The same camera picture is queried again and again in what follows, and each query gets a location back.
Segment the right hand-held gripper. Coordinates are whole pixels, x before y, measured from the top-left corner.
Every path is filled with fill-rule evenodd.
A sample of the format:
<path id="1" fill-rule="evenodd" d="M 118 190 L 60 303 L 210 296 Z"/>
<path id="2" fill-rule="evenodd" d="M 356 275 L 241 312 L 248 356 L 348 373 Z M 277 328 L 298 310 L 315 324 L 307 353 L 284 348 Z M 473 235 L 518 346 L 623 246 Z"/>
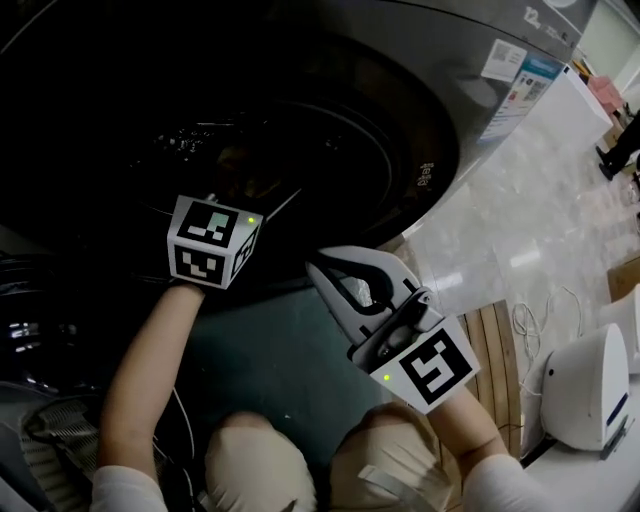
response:
<path id="1" fill-rule="evenodd" d="M 329 247 L 306 270 L 350 342 L 360 345 L 351 362 L 418 412 L 441 405 L 480 370 L 458 319 L 430 305 L 429 290 L 418 289 L 418 278 L 394 254 Z M 364 281 L 372 303 L 360 304 L 345 278 Z M 397 311 L 384 323 L 390 310 Z"/>

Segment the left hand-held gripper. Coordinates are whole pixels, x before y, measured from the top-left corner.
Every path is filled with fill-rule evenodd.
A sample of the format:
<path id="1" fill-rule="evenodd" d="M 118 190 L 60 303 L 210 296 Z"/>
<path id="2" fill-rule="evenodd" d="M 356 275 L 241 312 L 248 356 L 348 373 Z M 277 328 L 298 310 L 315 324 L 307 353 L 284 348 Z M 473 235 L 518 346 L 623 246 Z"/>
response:
<path id="1" fill-rule="evenodd" d="M 256 247 L 263 217 L 180 195 L 167 233 L 172 277 L 226 290 Z"/>

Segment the pale yellow checked clothes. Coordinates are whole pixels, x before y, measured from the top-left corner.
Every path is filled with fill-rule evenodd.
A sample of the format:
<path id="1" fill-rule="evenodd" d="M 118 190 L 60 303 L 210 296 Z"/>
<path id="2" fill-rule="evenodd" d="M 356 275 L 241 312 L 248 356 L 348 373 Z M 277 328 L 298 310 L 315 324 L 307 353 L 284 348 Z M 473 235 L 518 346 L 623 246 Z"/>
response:
<path id="1" fill-rule="evenodd" d="M 226 146 L 217 158 L 214 192 L 220 198 L 260 199 L 277 188 L 281 181 L 279 171 L 263 162 L 249 147 Z"/>

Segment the black washing machine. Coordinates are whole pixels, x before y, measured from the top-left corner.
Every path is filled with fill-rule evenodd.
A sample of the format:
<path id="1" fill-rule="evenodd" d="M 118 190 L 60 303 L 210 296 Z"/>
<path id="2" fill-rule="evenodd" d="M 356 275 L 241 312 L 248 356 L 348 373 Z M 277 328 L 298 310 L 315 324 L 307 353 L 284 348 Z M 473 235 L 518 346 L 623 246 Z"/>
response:
<path id="1" fill-rule="evenodd" d="M 498 147 L 496 39 L 565 65 L 596 3 L 0 0 L 0 226 L 168 278 L 177 198 L 212 199 L 265 218 L 234 292 L 304 285 L 308 254 L 390 242 Z M 281 184 L 217 196 L 231 145 Z"/>

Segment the white woven laundry basket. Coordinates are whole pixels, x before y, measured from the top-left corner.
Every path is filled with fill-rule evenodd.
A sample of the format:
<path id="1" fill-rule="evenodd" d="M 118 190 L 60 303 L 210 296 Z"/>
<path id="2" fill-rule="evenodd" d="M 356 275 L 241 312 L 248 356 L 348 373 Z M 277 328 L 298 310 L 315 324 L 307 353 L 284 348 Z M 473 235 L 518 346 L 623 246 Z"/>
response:
<path id="1" fill-rule="evenodd" d="M 54 512 L 89 512 L 99 432 L 95 395 L 57 398 L 26 413 L 20 447 Z"/>

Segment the person's left forearm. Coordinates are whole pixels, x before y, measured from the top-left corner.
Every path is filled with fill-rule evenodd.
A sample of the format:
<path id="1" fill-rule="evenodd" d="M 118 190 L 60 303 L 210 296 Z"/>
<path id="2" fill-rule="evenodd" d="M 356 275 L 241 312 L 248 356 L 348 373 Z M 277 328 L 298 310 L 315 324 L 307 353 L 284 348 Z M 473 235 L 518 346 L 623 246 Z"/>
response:
<path id="1" fill-rule="evenodd" d="M 157 478 L 153 438 L 169 402 L 204 292 L 191 284 L 160 297 L 110 384 L 99 426 L 98 465 Z"/>

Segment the person's right forearm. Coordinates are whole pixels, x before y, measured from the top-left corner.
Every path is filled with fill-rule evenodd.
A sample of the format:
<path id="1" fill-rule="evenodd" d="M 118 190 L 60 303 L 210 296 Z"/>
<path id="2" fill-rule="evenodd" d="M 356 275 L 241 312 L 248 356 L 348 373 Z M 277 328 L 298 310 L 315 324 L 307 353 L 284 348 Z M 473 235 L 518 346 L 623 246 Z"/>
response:
<path id="1" fill-rule="evenodd" d="M 427 418 L 460 465 L 509 454 L 494 420 L 465 386 L 431 410 Z"/>

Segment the wooden plank platform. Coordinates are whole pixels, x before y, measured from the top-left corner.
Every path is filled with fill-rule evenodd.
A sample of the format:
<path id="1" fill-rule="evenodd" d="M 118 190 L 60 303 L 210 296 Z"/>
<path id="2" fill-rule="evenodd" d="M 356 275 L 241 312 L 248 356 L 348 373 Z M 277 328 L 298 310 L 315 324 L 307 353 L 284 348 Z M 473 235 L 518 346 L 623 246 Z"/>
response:
<path id="1" fill-rule="evenodd" d="M 523 420 L 507 303 L 501 300 L 485 305 L 458 320 L 480 364 L 467 387 L 494 420 L 509 453 L 520 458 Z"/>

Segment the person's beige trousers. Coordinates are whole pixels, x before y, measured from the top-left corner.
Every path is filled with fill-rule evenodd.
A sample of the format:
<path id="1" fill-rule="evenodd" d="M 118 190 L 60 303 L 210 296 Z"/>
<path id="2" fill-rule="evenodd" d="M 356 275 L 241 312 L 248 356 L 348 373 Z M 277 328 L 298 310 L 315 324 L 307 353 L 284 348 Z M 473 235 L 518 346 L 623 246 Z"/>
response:
<path id="1" fill-rule="evenodd" d="M 319 493 L 302 452 L 263 416 L 239 412 L 212 434 L 206 486 L 217 512 L 444 512 L 453 486 L 421 416 L 369 410 L 334 453 Z"/>

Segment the white rounded device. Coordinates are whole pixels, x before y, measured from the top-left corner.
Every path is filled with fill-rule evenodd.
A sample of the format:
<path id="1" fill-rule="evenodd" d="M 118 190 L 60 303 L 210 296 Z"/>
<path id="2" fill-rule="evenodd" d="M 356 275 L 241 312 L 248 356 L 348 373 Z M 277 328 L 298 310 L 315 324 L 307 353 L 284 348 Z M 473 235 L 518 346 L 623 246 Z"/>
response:
<path id="1" fill-rule="evenodd" d="M 606 324 L 553 351 L 542 381 L 545 432 L 577 450 L 604 452 L 628 420 L 629 369 L 617 324 Z"/>
<path id="2" fill-rule="evenodd" d="M 625 297 L 603 306 L 598 324 L 615 323 L 621 330 L 630 374 L 640 374 L 640 284 Z"/>

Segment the blue and white label sticker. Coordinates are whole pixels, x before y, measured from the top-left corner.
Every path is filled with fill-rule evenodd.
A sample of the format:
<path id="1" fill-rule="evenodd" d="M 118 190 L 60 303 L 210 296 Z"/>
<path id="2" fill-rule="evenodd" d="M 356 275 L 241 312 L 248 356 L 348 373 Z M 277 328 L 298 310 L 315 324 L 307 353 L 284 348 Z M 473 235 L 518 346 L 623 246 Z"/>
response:
<path id="1" fill-rule="evenodd" d="M 548 90 L 564 65 L 546 58 L 527 56 L 511 89 L 478 139 L 479 143 L 507 137 Z"/>

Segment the brown cardboard box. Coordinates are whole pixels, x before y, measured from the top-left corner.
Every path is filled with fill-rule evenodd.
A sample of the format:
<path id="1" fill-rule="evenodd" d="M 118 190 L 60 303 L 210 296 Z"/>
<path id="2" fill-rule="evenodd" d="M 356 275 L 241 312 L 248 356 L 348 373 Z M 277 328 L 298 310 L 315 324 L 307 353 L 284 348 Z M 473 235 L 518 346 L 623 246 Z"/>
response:
<path id="1" fill-rule="evenodd" d="M 616 302 L 640 284 L 640 253 L 607 271 L 610 299 Z"/>

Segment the white box with black marks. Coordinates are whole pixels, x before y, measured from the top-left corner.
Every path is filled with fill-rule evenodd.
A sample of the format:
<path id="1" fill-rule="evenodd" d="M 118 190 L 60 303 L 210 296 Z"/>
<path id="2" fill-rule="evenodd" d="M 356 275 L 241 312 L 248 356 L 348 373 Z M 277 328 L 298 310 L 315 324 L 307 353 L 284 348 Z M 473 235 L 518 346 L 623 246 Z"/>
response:
<path id="1" fill-rule="evenodd" d="M 613 124 L 602 105 L 569 66 L 565 66 L 545 94 L 553 133 L 564 143 L 595 145 Z"/>

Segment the pink box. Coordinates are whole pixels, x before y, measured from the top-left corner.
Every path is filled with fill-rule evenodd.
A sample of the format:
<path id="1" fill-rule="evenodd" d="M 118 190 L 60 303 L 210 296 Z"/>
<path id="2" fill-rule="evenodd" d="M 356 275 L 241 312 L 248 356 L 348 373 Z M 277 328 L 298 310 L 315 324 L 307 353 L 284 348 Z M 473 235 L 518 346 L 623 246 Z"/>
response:
<path id="1" fill-rule="evenodd" d="M 624 105 L 624 101 L 608 76 L 591 75 L 587 87 L 600 102 L 603 108 L 609 112 L 617 110 Z"/>

